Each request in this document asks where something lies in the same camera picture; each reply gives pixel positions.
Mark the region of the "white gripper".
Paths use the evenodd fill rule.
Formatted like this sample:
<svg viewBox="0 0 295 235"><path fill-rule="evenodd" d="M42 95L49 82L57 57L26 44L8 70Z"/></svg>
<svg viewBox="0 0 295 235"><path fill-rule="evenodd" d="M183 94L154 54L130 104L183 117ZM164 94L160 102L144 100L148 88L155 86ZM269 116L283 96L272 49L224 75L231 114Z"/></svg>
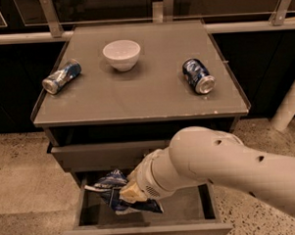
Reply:
<svg viewBox="0 0 295 235"><path fill-rule="evenodd" d="M131 204L144 202L147 197L161 200L175 193L175 178L176 170L170 160L169 149L156 150L127 176L129 182L121 189L120 197Z"/></svg>

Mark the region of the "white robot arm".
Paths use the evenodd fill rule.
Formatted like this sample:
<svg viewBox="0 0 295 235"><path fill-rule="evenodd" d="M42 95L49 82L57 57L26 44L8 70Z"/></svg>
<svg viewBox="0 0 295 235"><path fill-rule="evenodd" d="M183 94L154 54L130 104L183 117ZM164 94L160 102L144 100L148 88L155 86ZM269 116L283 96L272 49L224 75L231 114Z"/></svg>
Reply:
<svg viewBox="0 0 295 235"><path fill-rule="evenodd" d="M295 157L246 147L231 133L185 127L170 145L147 155L128 176L121 198L161 200L210 182L234 188L295 217Z"/></svg>

